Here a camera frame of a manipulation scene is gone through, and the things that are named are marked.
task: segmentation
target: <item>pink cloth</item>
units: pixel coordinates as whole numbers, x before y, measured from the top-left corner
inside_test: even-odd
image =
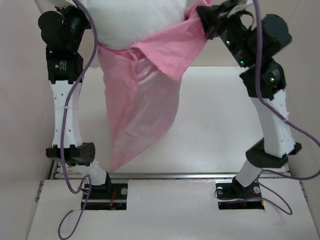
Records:
[[[186,10],[185,21],[126,49],[98,46],[113,171],[153,145],[173,125],[182,76],[206,43],[196,7],[212,2],[198,0]]]

